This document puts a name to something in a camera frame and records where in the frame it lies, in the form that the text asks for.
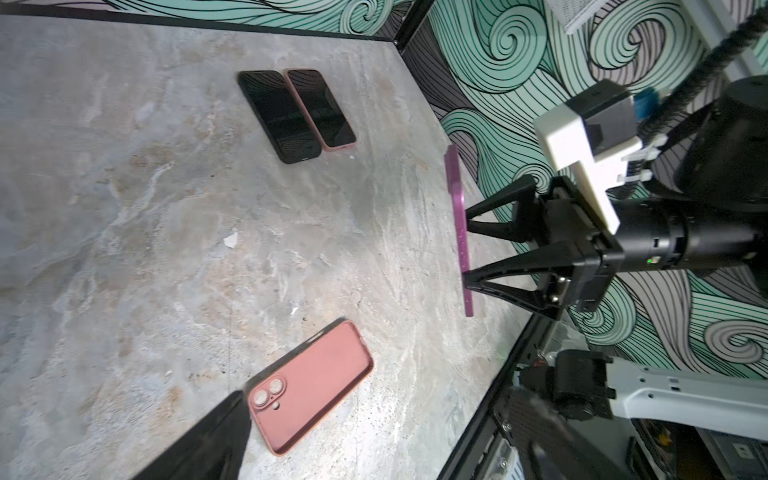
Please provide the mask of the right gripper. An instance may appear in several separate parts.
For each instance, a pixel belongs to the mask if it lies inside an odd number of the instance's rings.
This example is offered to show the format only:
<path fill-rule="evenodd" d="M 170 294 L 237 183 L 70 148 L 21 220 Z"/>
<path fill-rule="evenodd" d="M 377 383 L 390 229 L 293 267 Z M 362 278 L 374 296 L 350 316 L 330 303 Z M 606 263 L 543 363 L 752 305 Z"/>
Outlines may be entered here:
<path fill-rule="evenodd" d="M 470 233 L 539 248 L 463 273 L 463 286 L 541 317 L 559 320 L 573 306 L 593 312 L 620 273 L 691 270 L 707 276 L 721 267 L 767 271 L 767 215 L 717 209 L 668 198 L 615 203 L 620 220 L 610 232 L 574 183 L 558 176 L 538 199 L 537 182 L 523 175 L 465 211 Z M 476 217 L 509 207 L 508 221 Z"/>

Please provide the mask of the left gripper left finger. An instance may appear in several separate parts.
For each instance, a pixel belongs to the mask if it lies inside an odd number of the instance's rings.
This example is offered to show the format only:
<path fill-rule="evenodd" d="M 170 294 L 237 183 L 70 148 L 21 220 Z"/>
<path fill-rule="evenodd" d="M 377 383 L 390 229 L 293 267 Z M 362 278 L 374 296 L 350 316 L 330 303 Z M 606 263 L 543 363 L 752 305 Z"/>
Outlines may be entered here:
<path fill-rule="evenodd" d="M 134 479 L 236 480 L 251 426 L 244 392 L 235 391 Z"/>

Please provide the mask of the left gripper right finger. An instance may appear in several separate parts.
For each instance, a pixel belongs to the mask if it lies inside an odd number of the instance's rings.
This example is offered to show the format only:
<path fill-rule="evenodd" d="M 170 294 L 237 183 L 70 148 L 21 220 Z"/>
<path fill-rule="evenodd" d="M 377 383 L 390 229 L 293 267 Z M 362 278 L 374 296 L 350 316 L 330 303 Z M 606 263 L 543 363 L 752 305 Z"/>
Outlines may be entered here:
<path fill-rule="evenodd" d="M 535 393 L 500 393 L 493 417 L 518 451 L 527 479 L 629 479 L 631 476 L 574 430 Z"/>

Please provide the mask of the pink phone case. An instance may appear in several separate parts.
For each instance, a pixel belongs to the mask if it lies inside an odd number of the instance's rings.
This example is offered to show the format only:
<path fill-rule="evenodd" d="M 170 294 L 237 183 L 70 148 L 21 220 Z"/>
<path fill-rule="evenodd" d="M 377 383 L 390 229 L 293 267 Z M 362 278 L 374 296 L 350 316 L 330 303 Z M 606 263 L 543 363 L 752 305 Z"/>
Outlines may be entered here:
<path fill-rule="evenodd" d="M 252 377 L 246 404 L 269 451 L 287 454 L 373 369 L 358 328 L 339 318 Z"/>

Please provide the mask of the purple-edged black smartphone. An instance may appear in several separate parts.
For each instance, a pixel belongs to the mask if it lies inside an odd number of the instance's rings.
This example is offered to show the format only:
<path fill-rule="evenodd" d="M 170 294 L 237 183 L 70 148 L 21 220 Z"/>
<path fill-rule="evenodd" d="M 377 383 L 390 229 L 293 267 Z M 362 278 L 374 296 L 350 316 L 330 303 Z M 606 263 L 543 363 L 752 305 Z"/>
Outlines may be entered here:
<path fill-rule="evenodd" d="M 324 150 L 336 151 L 355 144 L 351 124 L 318 70 L 289 69 L 285 78 Z"/>

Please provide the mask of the black phone case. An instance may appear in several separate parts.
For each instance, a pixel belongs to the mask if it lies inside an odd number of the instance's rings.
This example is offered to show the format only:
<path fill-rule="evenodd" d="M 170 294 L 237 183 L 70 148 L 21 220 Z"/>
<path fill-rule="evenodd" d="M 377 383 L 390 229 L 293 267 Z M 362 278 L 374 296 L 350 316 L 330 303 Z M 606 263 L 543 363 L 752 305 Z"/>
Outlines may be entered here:
<path fill-rule="evenodd" d="M 283 163 L 300 163 L 321 154 L 320 143 L 280 72 L 241 71 L 237 82 Z"/>

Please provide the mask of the clear acrylic wall holder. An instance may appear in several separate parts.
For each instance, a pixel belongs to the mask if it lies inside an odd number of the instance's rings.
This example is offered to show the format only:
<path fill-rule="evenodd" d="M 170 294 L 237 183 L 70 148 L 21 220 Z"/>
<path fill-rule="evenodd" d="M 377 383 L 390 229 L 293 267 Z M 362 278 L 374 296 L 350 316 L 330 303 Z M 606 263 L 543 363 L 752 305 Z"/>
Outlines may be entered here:
<path fill-rule="evenodd" d="M 570 35 L 602 9 L 607 0 L 545 0 L 545 3 L 563 31 Z"/>

